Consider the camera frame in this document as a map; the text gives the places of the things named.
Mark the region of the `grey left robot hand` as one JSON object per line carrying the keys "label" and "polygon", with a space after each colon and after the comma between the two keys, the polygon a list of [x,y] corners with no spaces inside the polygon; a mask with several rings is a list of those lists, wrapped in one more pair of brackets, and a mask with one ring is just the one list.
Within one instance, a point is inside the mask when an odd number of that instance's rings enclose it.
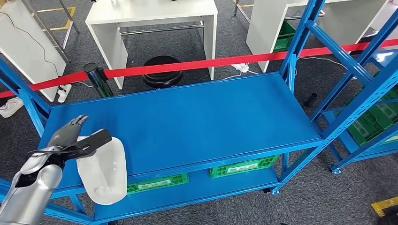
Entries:
{"label": "grey left robot hand", "polygon": [[59,146],[64,148],[75,143],[79,137],[82,125],[88,118],[89,116],[79,115],[72,119],[66,125],[54,132],[47,146]]}

